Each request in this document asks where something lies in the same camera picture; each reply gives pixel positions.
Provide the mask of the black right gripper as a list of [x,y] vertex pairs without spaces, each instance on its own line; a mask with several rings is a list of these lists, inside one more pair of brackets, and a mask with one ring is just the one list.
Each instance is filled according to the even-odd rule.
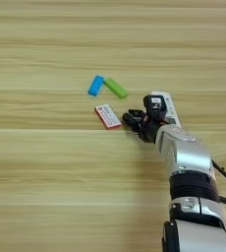
[[140,131],[139,137],[146,143],[155,143],[158,130],[167,124],[165,120],[153,119],[139,109],[124,113],[123,121],[133,132]]

